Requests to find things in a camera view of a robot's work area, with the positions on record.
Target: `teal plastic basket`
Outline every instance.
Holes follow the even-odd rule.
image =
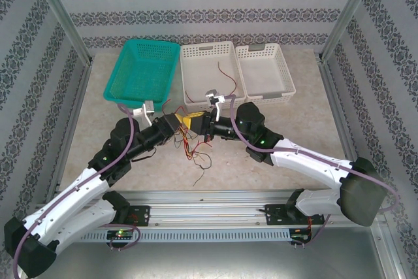
[[[160,111],[169,96],[180,45],[175,42],[131,39],[125,43],[104,89],[107,101],[140,108],[153,101]]]

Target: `white plastic basket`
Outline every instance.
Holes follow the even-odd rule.
[[[285,103],[296,93],[279,44],[236,47],[246,101],[255,104]]]
[[[220,95],[225,96],[233,91],[234,82],[219,71],[218,62],[220,69],[236,82],[234,107],[245,101],[246,92],[242,83],[242,73],[232,42],[185,45],[180,50],[180,65],[184,103],[188,111],[209,109],[205,98],[207,91],[217,90]]]

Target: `plastic basket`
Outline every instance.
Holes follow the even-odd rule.
[[[180,63],[184,103],[188,111],[209,109],[205,98],[207,91],[217,90],[223,95],[229,95],[233,91],[234,82],[219,71],[218,62],[220,69],[236,82],[234,107],[245,101],[242,73],[232,42],[185,45],[180,52]]]
[[[247,101],[255,104],[285,103],[296,93],[279,44],[236,47]]]
[[[149,100],[155,110],[161,110],[169,96],[179,53],[180,45],[175,42],[127,41],[103,97],[130,108],[139,108]]]

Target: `red wire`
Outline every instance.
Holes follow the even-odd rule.
[[[182,109],[185,114],[188,114],[187,111],[185,111],[185,109],[183,108],[183,106],[177,107],[177,109],[176,109],[176,111],[174,111],[174,113],[176,114],[179,109]]]
[[[137,215],[131,214],[130,217],[132,217],[133,219],[138,220],[138,216]]]
[[[190,99],[189,95],[187,94],[187,91],[184,91],[184,93],[187,96],[187,98],[194,104],[195,102]]]
[[[171,98],[167,99],[167,100],[165,101],[165,103],[163,103],[163,106],[161,106],[161,111],[163,112],[163,114],[164,114],[164,115],[165,115],[165,112],[164,112],[164,105],[165,105],[165,104],[167,104],[170,100],[171,100]]]
[[[309,235],[310,236],[312,234],[312,218],[308,217],[308,229],[309,229]]]
[[[193,151],[191,152],[191,155],[193,155],[195,152],[196,152],[196,148],[199,146],[199,145],[201,145],[201,144],[206,144],[206,145],[209,145],[210,147],[212,147],[212,145],[210,145],[209,143],[207,143],[207,142],[201,142],[201,141],[197,141],[197,145],[195,146],[195,148],[193,149]]]
[[[183,144],[184,144],[184,151],[187,152],[189,150],[189,143],[184,140]],[[191,157],[189,157],[187,154],[186,154],[186,157],[188,160],[191,160],[193,158],[193,152],[191,153]]]
[[[235,80],[234,80],[232,77],[230,77],[229,75],[227,75],[225,72],[223,72],[223,71],[221,70],[221,67],[220,67],[220,65],[219,65],[219,61],[217,62],[217,68],[219,69],[219,71],[221,71],[221,73],[222,73],[223,75],[228,76],[228,77],[229,77],[232,81],[234,81],[234,84],[235,84],[234,90],[233,90],[232,92],[230,92],[230,94],[229,94],[229,95],[232,95],[232,94],[235,92],[235,90],[236,90],[236,82],[235,82]]]

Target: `basket handle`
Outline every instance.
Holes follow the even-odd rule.
[[[212,49],[214,49],[213,46],[199,47],[199,50],[212,50]]]
[[[266,44],[252,44],[248,45],[248,51],[249,52],[259,52],[261,50],[264,50],[266,48]]]

